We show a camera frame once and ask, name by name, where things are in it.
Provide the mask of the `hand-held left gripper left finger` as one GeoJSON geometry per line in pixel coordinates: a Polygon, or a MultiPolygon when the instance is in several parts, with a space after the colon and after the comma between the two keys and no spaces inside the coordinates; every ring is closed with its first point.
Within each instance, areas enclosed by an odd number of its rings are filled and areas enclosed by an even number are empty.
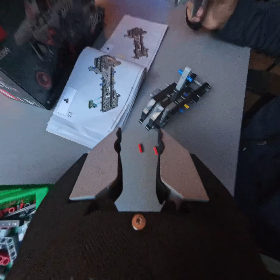
{"type": "Polygon", "coordinates": [[[113,130],[88,154],[82,166],[70,201],[93,200],[122,178],[121,128],[113,130]]]}

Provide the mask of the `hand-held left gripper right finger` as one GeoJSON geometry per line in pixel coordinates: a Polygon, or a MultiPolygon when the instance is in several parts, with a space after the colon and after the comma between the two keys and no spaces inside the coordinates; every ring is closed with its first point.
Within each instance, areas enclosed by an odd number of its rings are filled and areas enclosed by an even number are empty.
{"type": "Polygon", "coordinates": [[[156,151],[156,195],[160,204],[170,200],[176,204],[209,201],[190,153],[162,129],[156,151]]]}

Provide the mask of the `black lego chassis assembly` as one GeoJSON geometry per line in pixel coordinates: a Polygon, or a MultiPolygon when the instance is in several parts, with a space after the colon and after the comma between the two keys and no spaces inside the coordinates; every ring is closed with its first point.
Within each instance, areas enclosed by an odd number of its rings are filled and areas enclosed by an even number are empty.
{"type": "Polygon", "coordinates": [[[189,108],[190,104],[198,102],[207,93],[211,86],[196,80],[197,75],[188,66],[179,70],[180,78],[164,89],[156,89],[149,102],[144,107],[139,123],[149,118],[145,125],[146,130],[159,131],[177,112],[189,108]]]}

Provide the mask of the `person's right forearm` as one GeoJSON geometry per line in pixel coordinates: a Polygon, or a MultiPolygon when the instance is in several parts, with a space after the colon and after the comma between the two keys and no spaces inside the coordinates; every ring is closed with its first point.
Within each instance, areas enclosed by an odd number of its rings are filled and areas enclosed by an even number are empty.
{"type": "Polygon", "coordinates": [[[216,38],[269,56],[280,54],[280,2],[238,1],[235,11],[216,38]]]}

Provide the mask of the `lego instruction booklet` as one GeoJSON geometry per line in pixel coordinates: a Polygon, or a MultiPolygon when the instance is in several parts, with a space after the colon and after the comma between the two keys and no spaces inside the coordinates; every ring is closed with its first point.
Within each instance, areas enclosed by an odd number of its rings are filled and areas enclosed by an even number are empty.
{"type": "Polygon", "coordinates": [[[167,29],[124,15],[101,50],[84,48],[46,131],[93,148],[122,127],[167,29]]]}

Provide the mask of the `pile of lego pieces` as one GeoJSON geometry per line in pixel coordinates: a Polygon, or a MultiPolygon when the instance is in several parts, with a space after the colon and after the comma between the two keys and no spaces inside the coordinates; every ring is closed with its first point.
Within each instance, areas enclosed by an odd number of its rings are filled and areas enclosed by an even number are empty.
{"type": "Polygon", "coordinates": [[[36,212],[35,195],[1,205],[0,268],[4,279],[14,264],[27,228],[36,212]]]}

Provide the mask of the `black lego set box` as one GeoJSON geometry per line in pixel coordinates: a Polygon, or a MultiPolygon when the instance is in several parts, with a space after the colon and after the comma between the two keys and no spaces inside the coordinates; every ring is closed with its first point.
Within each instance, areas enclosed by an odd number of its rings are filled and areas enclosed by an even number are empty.
{"type": "Polygon", "coordinates": [[[93,0],[1,0],[0,18],[1,93],[51,110],[105,10],[93,0]]]}

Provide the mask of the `person's right hand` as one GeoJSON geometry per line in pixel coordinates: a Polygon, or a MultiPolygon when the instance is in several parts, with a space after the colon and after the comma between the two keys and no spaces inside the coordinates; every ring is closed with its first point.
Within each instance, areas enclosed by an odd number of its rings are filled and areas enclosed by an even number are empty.
{"type": "Polygon", "coordinates": [[[186,6],[186,23],[192,30],[220,30],[233,15],[238,0],[210,0],[198,8],[196,15],[192,15],[194,1],[188,1],[186,6]]]}

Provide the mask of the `green plastic bin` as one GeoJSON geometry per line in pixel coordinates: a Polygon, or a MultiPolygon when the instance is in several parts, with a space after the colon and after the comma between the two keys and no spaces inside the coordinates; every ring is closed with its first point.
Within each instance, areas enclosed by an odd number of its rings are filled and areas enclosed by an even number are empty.
{"type": "Polygon", "coordinates": [[[53,187],[54,184],[1,185],[0,205],[18,200],[20,198],[27,198],[29,196],[35,195],[37,210],[47,193],[53,187]]]}

